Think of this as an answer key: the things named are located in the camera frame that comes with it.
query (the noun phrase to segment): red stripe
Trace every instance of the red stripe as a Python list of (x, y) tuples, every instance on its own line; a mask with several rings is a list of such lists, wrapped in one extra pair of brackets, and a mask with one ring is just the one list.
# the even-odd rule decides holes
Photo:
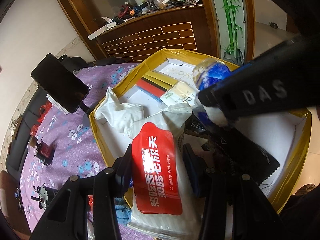
[(145, 91), (148, 91), (150, 94), (155, 95), (156, 97), (162, 96), (165, 92), (160, 90), (159, 88), (156, 88), (155, 86), (149, 84), (148, 82), (145, 82), (144, 80), (139, 80), (137, 82), (137, 86), (141, 87)]

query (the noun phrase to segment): blue cloth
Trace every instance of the blue cloth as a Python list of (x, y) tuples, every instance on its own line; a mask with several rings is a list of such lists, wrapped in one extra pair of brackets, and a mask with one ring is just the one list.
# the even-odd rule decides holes
[(118, 223), (126, 225), (131, 221), (131, 208), (128, 206), (124, 198), (115, 198), (115, 208)]

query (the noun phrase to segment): smartphone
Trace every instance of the smartphone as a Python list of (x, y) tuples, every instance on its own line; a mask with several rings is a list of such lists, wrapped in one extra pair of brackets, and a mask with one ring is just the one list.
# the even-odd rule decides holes
[(51, 53), (31, 72), (31, 77), (69, 113), (74, 113), (89, 88)]

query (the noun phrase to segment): white wall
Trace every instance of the white wall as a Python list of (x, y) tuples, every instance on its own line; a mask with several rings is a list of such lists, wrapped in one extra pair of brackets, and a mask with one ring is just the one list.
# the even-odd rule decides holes
[(279, 29), (287, 30), (287, 14), (271, 0), (253, 0), (256, 22), (274, 22)]
[[(77, 36), (57, 0), (15, 0), (10, 7), (0, 23), (1, 144), (18, 103), (33, 81), (31, 71), (46, 54), (58, 54)], [(85, 60), (93, 60), (82, 41), (76, 47), (85, 54)]]

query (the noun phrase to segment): purple tablecloth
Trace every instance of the purple tablecloth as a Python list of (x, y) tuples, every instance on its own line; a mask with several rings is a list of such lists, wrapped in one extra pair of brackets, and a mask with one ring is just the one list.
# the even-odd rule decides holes
[[(137, 64), (114, 64), (108, 66), (90, 67), (80, 70), (76, 76), (89, 88), (89, 95), (84, 100), (87, 106), (101, 100), (106, 95), (108, 86), (114, 87)], [(106, 165), (98, 149), (92, 130), (82, 124), (84, 112), (78, 109), (74, 114), (64, 115), (57, 108), (52, 107), (41, 123), (37, 138), (50, 145), (56, 145), (52, 164), (44, 164), (34, 157), (31, 148), (25, 160), (21, 178), (21, 196), (30, 230), (33, 231), (42, 214), (37, 201), (31, 196), (38, 196), (33, 186), (60, 189), (73, 174), (81, 178), (96, 175)], [(153, 239), (120, 225), (123, 239)]]

